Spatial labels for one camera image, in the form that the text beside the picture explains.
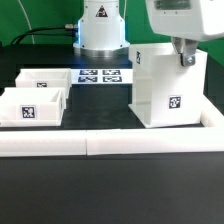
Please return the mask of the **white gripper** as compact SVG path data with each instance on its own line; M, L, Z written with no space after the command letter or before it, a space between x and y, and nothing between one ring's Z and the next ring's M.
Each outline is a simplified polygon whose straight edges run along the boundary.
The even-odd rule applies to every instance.
M195 64L197 41L224 37L224 0L146 0L146 8L153 32L172 37L182 66Z

